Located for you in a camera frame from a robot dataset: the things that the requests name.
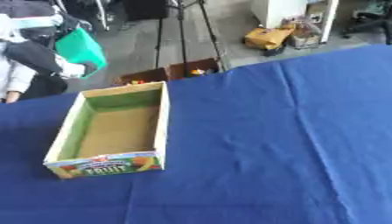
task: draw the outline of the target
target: open cardboard box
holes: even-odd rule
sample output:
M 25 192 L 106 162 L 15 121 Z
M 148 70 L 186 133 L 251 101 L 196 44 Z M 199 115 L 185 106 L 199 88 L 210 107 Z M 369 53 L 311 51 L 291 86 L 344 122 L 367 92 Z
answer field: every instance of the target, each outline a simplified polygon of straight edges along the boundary
M 215 59 L 201 59 L 187 63 L 189 74 L 192 70 L 201 69 L 204 71 L 212 70 L 214 73 L 219 72 L 219 65 Z M 160 67 L 158 69 L 148 70 L 141 73 L 125 74 L 116 78 L 114 84 L 126 85 L 132 81 L 174 81 L 184 79 L 184 64 L 175 64 L 167 67 Z
M 163 170 L 165 82 L 81 92 L 44 161 L 62 179 Z

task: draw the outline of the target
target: chair leg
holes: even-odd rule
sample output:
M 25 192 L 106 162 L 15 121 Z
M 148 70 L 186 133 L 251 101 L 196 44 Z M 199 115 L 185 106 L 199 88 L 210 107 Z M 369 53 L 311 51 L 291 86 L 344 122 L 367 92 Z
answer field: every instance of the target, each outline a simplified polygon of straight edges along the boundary
M 377 27 L 377 26 L 382 26 L 384 22 L 381 20 L 376 20 L 376 21 L 372 21 L 372 22 L 367 22 L 367 23 L 363 23 L 363 24 L 354 24 L 349 26 L 344 33 L 345 34 L 349 34 L 349 33 L 355 33 L 355 32 L 362 32 L 368 29 L 371 29 L 373 27 Z
M 382 25 L 382 29 L 384 29 L 385 31 L 385 38 L 386 38 L 386 42 L 387 45 L 392 45 L 392 25 L 388 22 L 384 23 Z

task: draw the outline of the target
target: tripod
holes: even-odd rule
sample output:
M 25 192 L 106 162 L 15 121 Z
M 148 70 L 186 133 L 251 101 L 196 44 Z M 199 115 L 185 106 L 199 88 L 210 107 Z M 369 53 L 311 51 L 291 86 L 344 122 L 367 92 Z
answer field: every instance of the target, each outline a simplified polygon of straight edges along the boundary
M 198 4 L 201 12 L 203 14 L 203 18 L 206 22 L 206 27 L 208 29 L 208 33 L 210 35 L 210 39 L 213 42 L 213 49 L 215 50 L 216 53 L 216 60 L 220 62 L 220 67 L 222 69 L 222 71 L 226 71 L 226 67 L 224 66 L 224 63 L 222 61 L 221 58 L 221 52 L 219 51 L 218 48 L 218 41 L 217 38 L 214 34 L 214 31 L 211 27 L 211 23 L 210 20 L 208 18 L 207 15 L 207 11 L 206 8 L 204 6 L 204 4 L 206 3 L 205 0 L 194 0 L 193 2 L 189 3 L 189 4 L 184 4 L 184 0 L 171 0 L 171 3 L 169 3 L 167 5 L 168 8 L 174 9 L 178 11 L 177 14 L 177 19 L 178 19 L 178 25 L 179 25 L 179 34 L 180 34 L 180 38 L 181 38 L 181 50 L 182 50 L 182 58 L 183 58 L 183 63 L 184 63 L 184 77 L 188 76 L 188 66 L 187 66 L 187 55 L 186 55 L 186 35 L 185 35 L 185 31 L 184 31 L 184 18 L 185 18 L 185 10 L 188 9 L 189 7 Z M 157 36 L 157 46 L 156 46 L 156 64 L 155 67 L 158 68 L 159 67 L 159 58 L 160 58 L 160 49 L 161 49 L 161 42 L 162 42 L 162 30 L 163 30 L 163 26 L 164 26 L 164 22 L 163 22 L 163 18 L 159 19 L 158 22 L 158 36 Z

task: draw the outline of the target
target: tripod leg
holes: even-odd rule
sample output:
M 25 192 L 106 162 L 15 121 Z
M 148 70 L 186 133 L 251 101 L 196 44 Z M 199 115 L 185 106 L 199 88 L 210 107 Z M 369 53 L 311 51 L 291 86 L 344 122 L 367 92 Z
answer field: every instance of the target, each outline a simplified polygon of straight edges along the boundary
M 159 23 L 157 26 L 157 46 L 155 50 L 157 51 L 156 58 L 155 58 L 155 68 L 159 67 L 159 58 L 161 54 L 161 44 L 162 44 L 162 29 L 164 26 L 164 19 L 160 18 Z
M 184 2 L 183 0 L 178 0 L 178 23 L 179 23 L 179 33 L 181 36 L 181 47 L 182 47 L 182 59 L 184 62 L 184 77 L 188 76 L 188 61 L 186 58 L 186 35 L 184 31 Z
M 205 0 L 198 0 L 198 1 L 199 1 L 199 6 L 201 8 L 201 12 L 203 13 L 203 18 L 206 21 L 206 27 L 207 27 L 208 32 L 210 34 L 211 41 L 213 42 L 213 48 L 215 49 L 216 56 L 218 57 L 218 60 L 220 61 L 220 65 L 221 65 L 222 70 L 224 72 L 226 72 L 226 67 L 222 61 L 221 52 L 219 51 L 219 48 L 218 48 L 217 38 L 214 34 L 213 28 L 211 27 L 211 23 L 208 18 L 208 15 L 207 15 L 206 7 L 204 7 L 204 4 L 206 3 L 206 1 Z

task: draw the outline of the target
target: green container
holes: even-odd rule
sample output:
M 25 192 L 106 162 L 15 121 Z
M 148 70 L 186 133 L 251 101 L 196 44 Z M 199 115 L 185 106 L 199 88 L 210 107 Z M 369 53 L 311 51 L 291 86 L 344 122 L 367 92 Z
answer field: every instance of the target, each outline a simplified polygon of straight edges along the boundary
M 70 63 L 89 61 L 96 66 L 96 70 L 82 77 L 86 79 L 103 69 L 108 63 L 101 46 L 93 40 L 82 28 L 76 28 L 64 38 L 56 42 L 57 53 Z

